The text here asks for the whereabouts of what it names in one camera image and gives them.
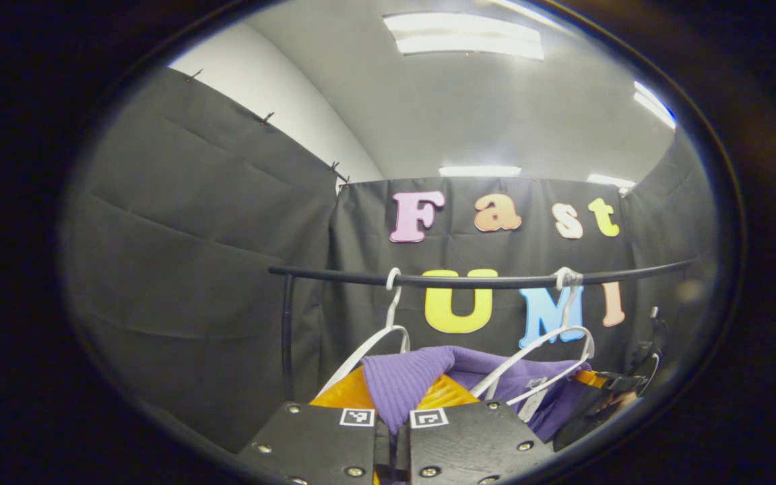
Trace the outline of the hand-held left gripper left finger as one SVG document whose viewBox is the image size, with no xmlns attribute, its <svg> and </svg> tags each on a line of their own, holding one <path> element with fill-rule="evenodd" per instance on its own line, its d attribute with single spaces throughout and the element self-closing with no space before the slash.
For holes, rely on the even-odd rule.
<svg viewBox="0 0 776 485">
<path fill-rule="evenodd" d="M 241 452 L 243 463 L 283 484 L 388 484 L 389 430 L 362 366 L 311 402 L 286 401 Z"/>
</svg>

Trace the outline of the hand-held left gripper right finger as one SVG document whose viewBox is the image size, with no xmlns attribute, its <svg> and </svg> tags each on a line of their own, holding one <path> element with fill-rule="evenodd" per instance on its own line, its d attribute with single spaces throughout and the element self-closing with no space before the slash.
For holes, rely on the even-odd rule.
<svg viewBox="0 0 776 485">
<path fill-rule="evenodd" d="M 504 400 L 439 377 L 398 430 L 400 484 L 502 484 L 554 455 Z"/>
</svg>

